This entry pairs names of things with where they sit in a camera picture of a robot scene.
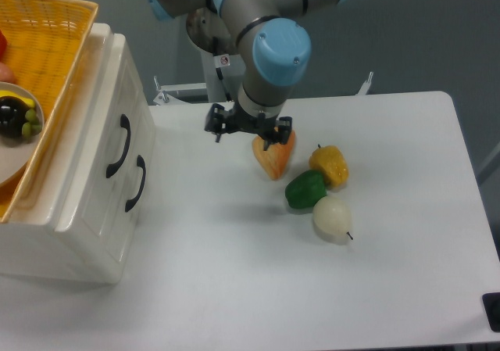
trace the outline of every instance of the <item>drawer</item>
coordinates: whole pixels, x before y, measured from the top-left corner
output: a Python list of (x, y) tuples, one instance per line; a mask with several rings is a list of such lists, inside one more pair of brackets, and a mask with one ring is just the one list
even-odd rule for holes
[(118, 262), (127, 254), (134, 234), (155, 140), (154, 123), (146, 102), (141, 104), (139, 114), (141, 120), (137, 129), (137, 140), (130, 154), (130, 160), (133, 162), (125, 173), (122, 195), (106, 243), (106, 249)]
[(51, 147), (44, 154), (39, 174), (34, 177), (33, 188), (18, 202), (10, 218), (11, 222), (49, 228), (57, 225), (83, 150), (95, 104), (100, 103), (103, 108), (105, 100), (102, 99), (102, 82), (109, 67), (112, 44), (113, 33), (110, 27), (95, 24), (85, 44), (70, 93), (64, 100), (67, 112), (59, 137), (52, 139)]
[(95, 170), (89, 177), (89, 190), (82, 202), (82, 219), (99, 236), (107, 232), (117, 198), (122, 192), (125, 168), (131, 165), (130, 149), (136, 141), (139, 123), (136, 108), (145, 103), (125, 63), (117, 79), (115, 99), (102, 133), (102, 146), (95, 157)]

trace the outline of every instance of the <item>green grape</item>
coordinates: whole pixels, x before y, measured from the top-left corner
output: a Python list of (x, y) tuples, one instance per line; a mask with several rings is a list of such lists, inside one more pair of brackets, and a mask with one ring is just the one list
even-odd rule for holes
[(26, 122), (25, 124), (23, 124), (23, 129), (21, 130), (21, 134), (24, 138), (29, 138), (31, 136), (30, 122)]
[(34, 109), (29, 109), (28, 111), (26, 111), (26, 114), (24, 114), (24, 117), (30, 123), (33, 123), (33, 124), (38, 123), (37, 112), (34, 111)]
[(35, 136), (36, 134), (39, 134), (41, 132), (41, 125), (40, 124), (31, 124), (31, 134)]

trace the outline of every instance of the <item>green bell pepper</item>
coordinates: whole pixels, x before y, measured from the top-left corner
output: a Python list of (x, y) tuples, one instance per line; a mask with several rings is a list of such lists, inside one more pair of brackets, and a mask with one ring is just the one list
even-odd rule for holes
[(312, 208), (327, 195), (323, 175), (318, 170), (307, 170), (287, 185), (284, 195), (292, 209)]

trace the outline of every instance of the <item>white drawer cabinet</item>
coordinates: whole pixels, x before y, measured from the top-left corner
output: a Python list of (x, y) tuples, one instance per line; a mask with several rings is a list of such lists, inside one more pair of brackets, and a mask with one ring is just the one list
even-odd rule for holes
[(37, 178), (0, 227), (0, 272), (115, 283), (141, 207), (155, 128), (125, 37), (95, 24), (86, 76)]

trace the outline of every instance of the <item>white plate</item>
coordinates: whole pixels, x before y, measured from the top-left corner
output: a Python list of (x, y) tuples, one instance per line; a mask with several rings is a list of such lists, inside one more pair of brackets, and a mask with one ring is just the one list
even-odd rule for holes
[[(10, 83), (0, 82), (0, 91), (12, 91), (21, 97), (31, 98), (35, 101), (38, 119), (44, 126), (44, 115), (38, 100), (26, 89)], [(3, 138), (0, 136), (0, 187), (9, 182), (25, 166), (35, 148), (41, 134), (33, 136), (28, 141), (20, 139)]]

